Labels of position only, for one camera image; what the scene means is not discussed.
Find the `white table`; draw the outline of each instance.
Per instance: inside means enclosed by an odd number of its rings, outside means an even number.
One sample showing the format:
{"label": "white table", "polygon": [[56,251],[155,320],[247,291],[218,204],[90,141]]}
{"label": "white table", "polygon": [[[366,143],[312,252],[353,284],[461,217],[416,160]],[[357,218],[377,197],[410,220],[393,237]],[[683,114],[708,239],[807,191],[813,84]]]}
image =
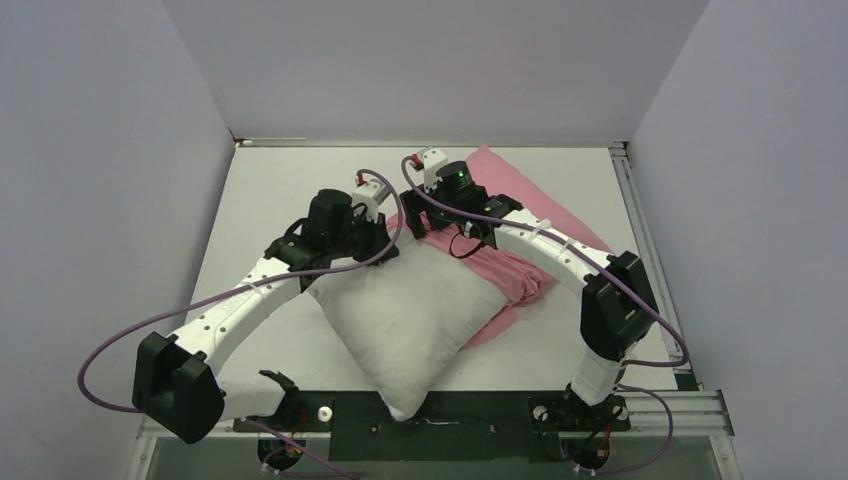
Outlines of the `white table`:
{"label": "white table", "polygon": [[[354,172],[371,168],[406,190],[400,159],[413,148],[239,148],[201,267],[193,300],[227,290],[247,273],[272,240],[305,216],[321,188],[350,191]],[[464,159],[473,148],[445,148]],[[557,202],[594,229],[617,252],[637,251],[607,149],[493,149]],[[393,213],[386,201],[384,211]],[[494,340],[461,351],[434,390],[561,389],[570,381],[583,343],[580,305],[567,289],[552,288],[538,303],[519,308],[520,320]],[[194,312],[189,319],[200,312]],[[638,358],[668,360],[659,326],[635,350]],[[318,304],[301,295],[277,310],[230,357],[221,376],[279,370],[305,390],[374,390]],[[670,369],[631,367],[624,381],[676,389]]]}

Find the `metal frame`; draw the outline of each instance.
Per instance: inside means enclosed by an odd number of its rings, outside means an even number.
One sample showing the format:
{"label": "metal frame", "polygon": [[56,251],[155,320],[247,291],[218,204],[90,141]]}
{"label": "metal frame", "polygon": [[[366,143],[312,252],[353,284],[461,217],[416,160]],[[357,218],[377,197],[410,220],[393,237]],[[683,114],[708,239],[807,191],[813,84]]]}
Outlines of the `metal frame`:
{"label": "metal frame", "polygon": [[[450,147],[473,147],[482,141],[459,141],[459,142],[431,142]],[[250,147],[418,147],[427,142],[421,141],[315,141],[306,138],[278,138],[278,139],[239,139],[236,141],[237,148]],[[578,148],[578,147],[607,147],[612,159],[616,178],[618,179],[621,194],[627,210],[630,225],[636,239],[640,255],[645,262],[646,269],[655,291],[658,293],[658,307],[669,322],[682,334],[680,323],[671,300],[668,283],[660,264],[659,255],[654,245],[650,230],[645,221],[644,211],[639,200],[636,186],[631,178],[631,165],[627,157],[627,151],[623,142],[613,143],[572,143],[572,142],[498,142],[491,144],[493,147],[547,147],[547,148]],[[681,350],[670,335],[663,332],[669,355],[680,357]],[[690,371],[691,367],[686,365],[680,370]],[[729,414],[724,405],[720,392],[658,392],[672,409],[675,419],[675,436],[707,436],[710,438],[719,473],[725,480],[741,480],[742,474],[730,441],[733,436],[733,427]],[[656,400],[640,394],[625,393],[628,400],[628,413],[630,415],[633,430],[620,432],[622,436],[629,437],[657,437],[664,436],[668,431],[668,421],[665,411]],[[247,437],[259,438],[270,435],[259,433],[234,432],[229,423],[218,424],[209,437]],[[330,438],[330,433],[300,433],[296,438]],[[150,466],[150,459],[156,448],[157,438],[174,437],[174,435],[158,425],[149,418],[145,418],[139,430],[138,440],[133,451],[133,456],[127,472],[127,480],[144,480]]]}

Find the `gray wall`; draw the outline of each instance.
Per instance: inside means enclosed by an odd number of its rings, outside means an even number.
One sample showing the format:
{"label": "gray wall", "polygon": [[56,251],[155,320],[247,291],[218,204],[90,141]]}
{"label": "gray wall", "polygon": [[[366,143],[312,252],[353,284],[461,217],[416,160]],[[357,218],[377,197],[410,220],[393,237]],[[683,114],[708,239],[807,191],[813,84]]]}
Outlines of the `gray wall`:
{"label": "gray wall", "polygon": [[[140,418],[76,370],[188,298],[231,154],[158,0],[0,2],[0,478],[123,478]],[[129,401],[134,350],[97,392]]]}
{"label": "gray wall", "polygon": [[746,478],[845,478],[848,3],[713,0],[630,145]]}
{"label": "gray wall", "polygon": [[707,0],[164,0],[237,136],[630,138]]}

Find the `pink cloth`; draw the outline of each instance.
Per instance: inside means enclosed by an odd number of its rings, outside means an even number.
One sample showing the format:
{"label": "pink cloth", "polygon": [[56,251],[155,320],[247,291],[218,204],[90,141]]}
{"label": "pink cloth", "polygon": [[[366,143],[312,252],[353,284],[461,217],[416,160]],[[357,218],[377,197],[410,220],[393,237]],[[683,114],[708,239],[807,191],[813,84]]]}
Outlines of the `pink cloth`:
{"label": "pink cloth", "polygon": [[[521,202],[538,218],[550,220],[552,226],[564,234],[592,248],[610,251],[609,246],[585,223],[557,204],[488,147],[481,146],[466,159],[466,162],[474,181],[486,187],[489,195],[501,193],[509,195]],[[425,228],[429,230],[427,219],[422,216],[422,220]],[[397,216],[390,218],[388,225],[389,228],[397,225]],[[422,240],[445,253],[448,253],[451,240],[453,240],[453,251],[457,255],[470,251],[479,242],[462,235],[454,239],[457,232],[458,229],[455,226],[442,231],[429,231]],[[483,248],[473,256],[463,259],[462,262],[480,277],[494,283],[507,298],[504,308],[465,344],[466,348],[488,342],[512,326],[518,320],[514,307],[526,305],[544,297],[546,285],[554,281],[550,275],[526,260],[493,248]]]}

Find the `robotic arm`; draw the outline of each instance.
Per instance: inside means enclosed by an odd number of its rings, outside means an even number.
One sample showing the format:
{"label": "robotic arm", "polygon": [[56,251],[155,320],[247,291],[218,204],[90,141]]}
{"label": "robotic arm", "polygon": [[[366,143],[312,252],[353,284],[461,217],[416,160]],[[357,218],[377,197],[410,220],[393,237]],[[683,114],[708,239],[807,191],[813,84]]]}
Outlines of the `robotic arm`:
{"label": "robotic arm", "polygon": [[[239,282],[236,288],[243,288],[242,293],[215,304],[167,338],[154,332],[141,342],[132,396],[139,411],[194,443],[221,420],[275,413],[284,396],[297,391],[285,375],[271,371],[240,382],[219,382],[216,377],[236,347],[271,312],[306,290],[333,260],[364,261],[388,245],[379,205],[389,190],[377,180],[358,183],[350,195],[319,191],[308,216],[274,240]],[[379,262],[397,255],[392,247]],[[254,285],[293,272],[309,273]]]}
{"label": "robotic arm", "polygon": [[[455,224],[466,237],[478,238],[482,244],[518,255],[542,268],[581,298],[580,334],[586,351],[568,391],[576,394],[581,407],[604,402],[623,376],[623,362],[654,320],[566,245],[579,249],[656,309],[641,259],[631,252],[615,256],[593,249],[551,228],[550,222],[535,217],[507,195],[489,196],[483,186],[474,183],[465,162],[449,162],[439,149],[416,153],[412,164],[424,173],[421,191],[441,204],[479,218],[469,220],[438,208],[410,190],[401,195],[401,200],[415,238],[426,234],[422,214],[434,230]],[[510,224],[536,228],[528,231]]]}

